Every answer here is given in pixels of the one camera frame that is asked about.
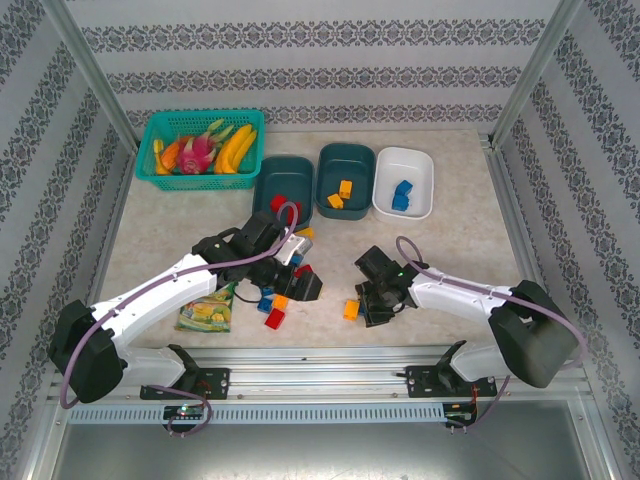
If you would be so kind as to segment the green candy bag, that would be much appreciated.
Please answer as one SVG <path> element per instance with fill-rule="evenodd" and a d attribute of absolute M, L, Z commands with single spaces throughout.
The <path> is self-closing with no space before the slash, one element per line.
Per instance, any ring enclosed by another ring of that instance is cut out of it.
<path fill-rule="evenodd" d="M 179 310 L 175 329 L 199 333 L 230 333 L 237 283 L 199 297 Z"/>

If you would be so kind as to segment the dark teal container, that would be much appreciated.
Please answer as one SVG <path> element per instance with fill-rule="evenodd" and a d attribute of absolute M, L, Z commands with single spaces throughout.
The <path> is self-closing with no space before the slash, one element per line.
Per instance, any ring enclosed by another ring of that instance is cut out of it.
<path fill-rule="evenodd" d="M 315 204 L 318 212 L 330 219 L 359 221 L 372 206 L 376 157 L 367 146 L 330 143 L 319 154 L 315 182 Z M 336 209 L 329 197 L 339 193 L 342 181 L 351 182 L 351 195 Z"/>
<path fill-rule="evenodd" d="M 313 216 L 314 165 L 305 157 L 276 155 L 265 158 L 254 185 L 252 212 L 270 211 L 280 195 L 300 207 L 296 229 L 310 226 Z"/>

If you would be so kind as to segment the teal plastic basket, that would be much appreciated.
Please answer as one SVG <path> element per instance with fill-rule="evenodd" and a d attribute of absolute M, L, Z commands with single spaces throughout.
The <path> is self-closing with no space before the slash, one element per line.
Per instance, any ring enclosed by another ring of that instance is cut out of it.
<path fill-rule="evenodd" d="M 222 119 L 222 127 L 233 124 L 234 128 L 227 139 L 220 145 L 220 152 L 224 144 L 246 124 L 251 124 L 257 132 L 257 137 L 240 164 L 236 174 L 215 174 L 214 163 L 209 169 L 199 175 L 183 175 L 177 167 L 170 175 L 155 174 L 155 158 L 153 141 L 161 139 L 164 149 L 175 141 L 184 137 L 195 137 L 202 134 L 214 121 Z M 261 111 L 249 110 L 193 110 L 193 111 L 165 111 L 157 112 L 150 117 L 144 136 L 139 147 L 136 161 L 136 176 L 149 181 L 164 191 L 178 190 L 229 190 L 250 189 L 261 169 L 263 160 L 265 134 L 265 119 Z"/>

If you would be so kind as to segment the yellow banana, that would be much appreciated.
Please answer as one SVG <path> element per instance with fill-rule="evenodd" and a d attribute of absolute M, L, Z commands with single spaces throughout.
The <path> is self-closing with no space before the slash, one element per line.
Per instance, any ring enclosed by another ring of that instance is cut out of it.
<path fill-rule="evenodd" d="M 224 144 L 218 153 L 214 166 L 215 174 L 236 174 L 231 172 L 230 160 L 236 150 L 240 147 L 246 137 L 253 131 L 251 124 L 246 124 L 239 128 L 236 133 Z"/>
<path fill-rule="evenodd" d="M 237 173 L 238 172 L 240 164 L 242 163 L 244 157 L 246 156 L 246 154 L 248 153 L 249 149 L 253 145 L 256 137 L 257 137 L 257 132 L 255 130 L 253 130 L 246 137 L 246 139 L 243 141 L 243 143 L 240 145 L 240 147 L 236 150 L 236 152 L 234 153 L 234 156 L 232 157 L 232 159 L 229 162 L 232 173 Z"/>

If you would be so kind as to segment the white container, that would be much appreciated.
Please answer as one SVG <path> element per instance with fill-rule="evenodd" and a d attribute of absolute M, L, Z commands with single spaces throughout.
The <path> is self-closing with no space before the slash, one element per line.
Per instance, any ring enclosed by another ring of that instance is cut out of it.
<path fill-rule="evenodd" d="M 410 205 L 405 212 L 394 211 L 395 188 L 403 180 L 413 184 L 407 196 Z M 401 147 L 387 147 L 378 153 L 372 203 L 379 221 L 398 226 L 417 224 L 431 214 L 433 198 L 434 162 L 427 153 Z"/>

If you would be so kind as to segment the pink dragon fruit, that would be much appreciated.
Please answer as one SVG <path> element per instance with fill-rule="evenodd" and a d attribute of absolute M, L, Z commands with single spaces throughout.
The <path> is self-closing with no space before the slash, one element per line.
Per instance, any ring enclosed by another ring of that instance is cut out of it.
<path fill-rule="evenodd" d="M 181 174 L 203 174 L 214 163 L 220 145 L 234 128 L 233 124 L 223 128 L 223 123 L 222 119 L 216 120 L 202 134 L 179 140 L 177 169 Z"/>

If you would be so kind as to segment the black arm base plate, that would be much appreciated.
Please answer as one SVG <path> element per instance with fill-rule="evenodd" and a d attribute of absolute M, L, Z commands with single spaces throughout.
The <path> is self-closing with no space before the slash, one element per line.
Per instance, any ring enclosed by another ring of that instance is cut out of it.
<path fill-rule="evenodd" d="M 487 378 L 467 381 L 450 366 L 407 366 L 404 377 L 410 398 L 458 398 L 472 397 L 473 394 L 490 398 L 498 392 L 496 384 Z"/>
<path fill-rule="evenodd" d="M 165 389 L 145 385 L 140 387 L 142 400 L 198 399 L 226 400 L 230 384 L 227 368 L 198 368 L 186 371 Z"/>

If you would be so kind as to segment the aluminium mounting rail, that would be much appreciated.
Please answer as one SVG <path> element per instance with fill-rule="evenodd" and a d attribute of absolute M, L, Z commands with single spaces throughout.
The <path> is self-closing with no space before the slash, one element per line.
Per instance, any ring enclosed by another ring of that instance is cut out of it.
<path fill-rule="evenodd" d="M 193 348 L 201 367 L 228 368 L 226 403 L 390 403 L 411 399 L 397 374 L 411 365 L 436 364 L 447 345 L 327 348 Z M 120 383 L 89 405 L 142 403 L 140 385 Z M 591 397 L 584 369 L 560 372 L 547 389 L 512 378 L 503 401 L 572 400 Z"/>

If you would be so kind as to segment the aluminium frame post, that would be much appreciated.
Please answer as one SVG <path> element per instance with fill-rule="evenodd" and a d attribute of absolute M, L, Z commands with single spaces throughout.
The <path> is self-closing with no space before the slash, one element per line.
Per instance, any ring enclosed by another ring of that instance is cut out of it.
<path fill-rule="evenodd" d="M 96 60 L 85 36 L 67 7 L 66 1 L 40 0 L 40 2 L 120 139 L 130 151 L 136 150 L 139 146 L 139 140 L 134 128 Z"/>
<path fill-rule="evenodd" d="M 493 148 L 502 145 L 518 115 L 524 108 L 529 95 L 543 74 L 560 40 L 575 17 L 583 0 L 559 0 L 559 3 L 541 34 L 522 75 L 507 100 L 495 128 L 488 136 Z"/>

